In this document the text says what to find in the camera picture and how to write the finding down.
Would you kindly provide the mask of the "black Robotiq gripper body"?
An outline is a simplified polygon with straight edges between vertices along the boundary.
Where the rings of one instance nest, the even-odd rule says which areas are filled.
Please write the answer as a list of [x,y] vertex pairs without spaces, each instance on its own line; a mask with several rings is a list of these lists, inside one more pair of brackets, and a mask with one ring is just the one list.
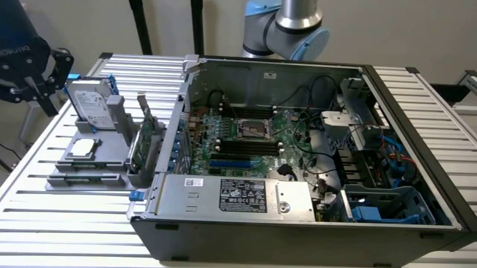
[[51,95],[43,73],[49,58],[49,46],[33,36],[12,48],[1,49],[1,100],[19,103]]

